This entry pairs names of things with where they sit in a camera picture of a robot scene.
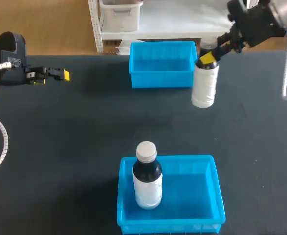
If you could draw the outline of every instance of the white bottle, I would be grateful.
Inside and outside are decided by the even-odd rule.
[[[202,38],[200,57],[217,47],[217,38]],[[213,62],[203,65],[200,60],[195,65],[192,88],[192,104],[199,108],[208,108],[214,104],[219,65]]]
[[[157,207],[162,200],[162,167],[156,159],[156,147],[142,142],[137,147],[137,161],[133,165],[135,198],[144,209]]]

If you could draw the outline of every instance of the blue plastic bin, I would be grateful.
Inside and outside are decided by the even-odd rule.
[[[124,234],[218,233],[225,211],[212,156],[159,156],[163,169],[162,201],[152,210],[135,200],[132,167],[123,158],[119,170],[117,223]]]
[[[196,61],[194,42],[132,43],[132,88],[192,87]]]

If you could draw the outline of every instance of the white storage box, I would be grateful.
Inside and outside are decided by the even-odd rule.
[[[131,32],[139,29],[140,7],[138,0],[100,0],[101,14],[110,32]]]

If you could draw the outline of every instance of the bottle cap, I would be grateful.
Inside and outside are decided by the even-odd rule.
[[[150,163],[156,159],[156,146],[152,142],[142,142],[137,147],[137,157],[142,163]]]
[[[217,47],[216,37],[201,38],[200,47],[206,50],[212,50]]]

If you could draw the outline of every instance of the dark table surface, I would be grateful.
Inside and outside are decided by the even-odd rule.
[[[0,88],[9,151],[0,167],[0,235],[121,234],[120,160],[141,141],[159,155],[215,158],[221,234],[287,234],[287,102],[283,52],[223,59],[213,107],[190,89],[133,90],[124,56],[35,56],[71,82]],[[0,132],[0,153],[2,151]]]

